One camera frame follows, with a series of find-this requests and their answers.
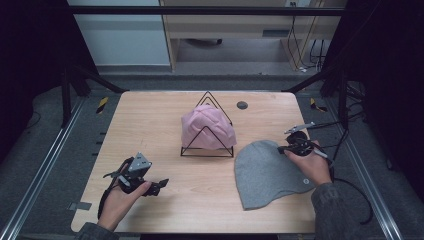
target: white wall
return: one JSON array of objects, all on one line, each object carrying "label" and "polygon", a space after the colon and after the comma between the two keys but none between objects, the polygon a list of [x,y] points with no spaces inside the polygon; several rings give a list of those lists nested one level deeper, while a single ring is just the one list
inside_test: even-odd
[{"label": "white wall", "polygon": [[[158,0],[68,0],[69,5],[158,6]],[[159,15],[75,15],[98,66],[169,66]]]}]

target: aluminum rail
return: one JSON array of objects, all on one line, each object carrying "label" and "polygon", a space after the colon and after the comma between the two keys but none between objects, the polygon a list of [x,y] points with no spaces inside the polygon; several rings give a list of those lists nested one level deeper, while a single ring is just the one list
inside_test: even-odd
[{"label": "aluminum rail", "polygon": [[31,211],[32,206],[41,189],[46,182],[50,171],[52,170],[65,142],[68,138],[72,128],[75,125],[75,122],[81,112],[82,106],[85,102],[85,98],[78,98],[75,103],[74,109],[72,111],[72,117],[69,120],[68,124],[59,131],[54,143],[50,147],[49,152],[44,158],[43,163],[38,169],[37,174],[31,182],[31,185],[28,187],[24,197],[22,198],[19,206],[16,208],[13,216],[9,219],[6,226],[3,228],[0,239],[2,240],[12,240],[18,237],[19,231],[21,230],[26,218],[28,217],[29,212]]}]

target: human hand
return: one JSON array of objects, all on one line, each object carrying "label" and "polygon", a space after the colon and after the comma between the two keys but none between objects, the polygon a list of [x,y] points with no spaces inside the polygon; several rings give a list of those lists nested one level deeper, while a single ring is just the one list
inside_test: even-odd
[{"label": "human hand", "polygon": [[316,187],[331,182],[327,161],[314,151],[311,151],[307,156],[298,156],[288,150],[284,150],[284,154],[300,168]]},{"label": "human hand", "polygon": [[115,231],[119,222],[125,217],[135,201],[149,190],[152,183],[144,182],[129,194],[123,192],[117,185],[118,179],[115,180],[115,187],[112,188],[105,200],[102,214],[97,222],[97,225],[111,232]]}]

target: pink fabric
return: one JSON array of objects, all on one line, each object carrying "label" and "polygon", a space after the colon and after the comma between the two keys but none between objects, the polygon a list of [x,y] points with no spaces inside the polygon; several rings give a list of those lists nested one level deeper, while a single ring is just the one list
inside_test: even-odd
[{"label": "pink fabric", "polygon": [[197,106],[193,111],[181,117],[182,136],[181,141],[183,147],[188,147],[190,142],[196,137],[203,127],[208,126],[213,133],[205,128],[191,143],[190,147],[218,149],[225,147],[230,148],[237,144],[236,134],[233,126],[225,116],[221,109],[217,109],[211,105]]}]

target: sleeve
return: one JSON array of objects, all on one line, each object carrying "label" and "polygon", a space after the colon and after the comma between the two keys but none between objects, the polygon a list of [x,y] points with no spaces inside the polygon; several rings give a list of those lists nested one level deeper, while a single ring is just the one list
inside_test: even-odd
[{"label": "sleeve", "polygon": [[364,239],[359,222],[352,217],[342,196],[332,183],[318,186],[312,194],[315,208],[315,237],[325,239]]},{"label": "sleeve", "polygon": [[107,229],[100,227],[94,223],[85,223],[75,240],[117,240],[119,236]]}]

